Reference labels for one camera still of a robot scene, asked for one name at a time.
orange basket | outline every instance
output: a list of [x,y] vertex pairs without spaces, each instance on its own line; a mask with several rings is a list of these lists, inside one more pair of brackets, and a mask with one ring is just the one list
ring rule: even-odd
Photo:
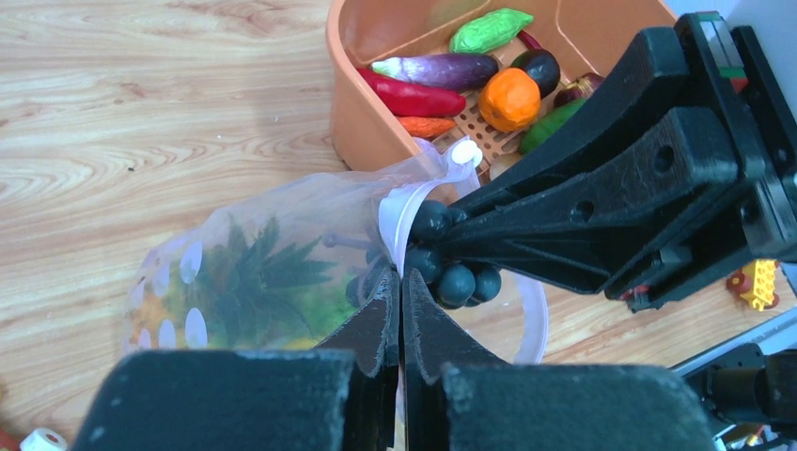
[[[335,72],[332,143],[351,169],[381,169],[420,151],[355,68],[391,56],[445,52],[462,25],[500,8],[534,16],[525,31],[556,57],[559,88],[588,71],[606,76],[640,29],[675,23],[658,0],[333,0],[326,29]],[[492,54],[503,68],[524,50],[515,39]],[[496,157],[517,150],[524,131],[495,130],[478,112],[478,92],[463,95],[468,103],[454,118],[457,127],[435,144],[470,135],[485,152],[481,175]],[[554,96],[543,100],[540,117],[550,111]]]

wood grain surface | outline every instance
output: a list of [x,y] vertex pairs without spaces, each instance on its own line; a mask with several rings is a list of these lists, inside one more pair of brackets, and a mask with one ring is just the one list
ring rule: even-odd
[[[215,209],[343,170],[328,0],[0,4],[0,425],[72,438],[119,356],[151,247]],[[781,307],[794,297],[781,280]],[[710,288],[659,312],[548,289],[560,362],[673,365],[775,312]],[[516,293],[457,316],[511,359]]]

orange carrot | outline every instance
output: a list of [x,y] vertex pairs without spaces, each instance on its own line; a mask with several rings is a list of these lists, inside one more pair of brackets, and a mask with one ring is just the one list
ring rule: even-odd
[[425,139],[436,138],[457,125],[447,117],[399,117],[398,122],[411,136]]

yellow toy block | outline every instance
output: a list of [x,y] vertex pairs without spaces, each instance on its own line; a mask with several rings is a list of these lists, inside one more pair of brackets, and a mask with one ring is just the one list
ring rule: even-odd
[[754,260],[742,268],[744,274],[753,285],[739,296],[746,300],[757,311],[774,303],[775,260]]

toy orange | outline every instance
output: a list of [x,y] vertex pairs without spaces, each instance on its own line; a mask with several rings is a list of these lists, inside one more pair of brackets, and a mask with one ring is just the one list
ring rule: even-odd
[[478,109],[484,120],[504,133],[534,122],[540,105],[539,86],[517,68],[496,73],[478,97]]

